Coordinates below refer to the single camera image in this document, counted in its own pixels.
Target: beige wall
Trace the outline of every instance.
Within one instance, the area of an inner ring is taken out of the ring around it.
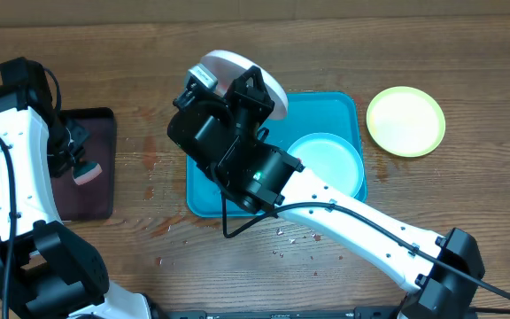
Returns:
[[[510,0],[0,0],[0,27],[510,14]]]

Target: blue plastic tray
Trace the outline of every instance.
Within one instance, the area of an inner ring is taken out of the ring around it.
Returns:
[[[353,100],[342,92],[293,93],[289,98],[289,112],[282,121],[268,120],[263,125],[270,129],[265,143],[288,150],[300,137],[316,132],[340,136],[350,142],[363,160],[357,108]],[[356,199],[365,202],[367,180],[359,189]],[[218,187],[196,167],[196,162],[186,159],[186,201],[192,213],[200,217],[221,217],[221,198]],[[228,216],[251,217],[228,202]]]

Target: wooden tabletop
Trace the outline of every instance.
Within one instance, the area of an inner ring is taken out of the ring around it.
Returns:
[[[510,291],[510,16],[0,29],[0,63],[37,60],[58,77],[65,109],[115,112],[112,218],[67,224],[99,250],[110,278],[169,310],[346,309],[404,297],[380,270],[304,227],[269,220],[229,240],[220,221],[191,214],[185,155],[166,125],[187,68],[213,49],[255,60],[288,92],[351,95],[367,203],[440,234],[472,234],[485,280]],[[444,141],[428,156],[389,156],[367,133],[368,103],[399,85],[444,110]],[[481,291],[474,303],[510,306]]]

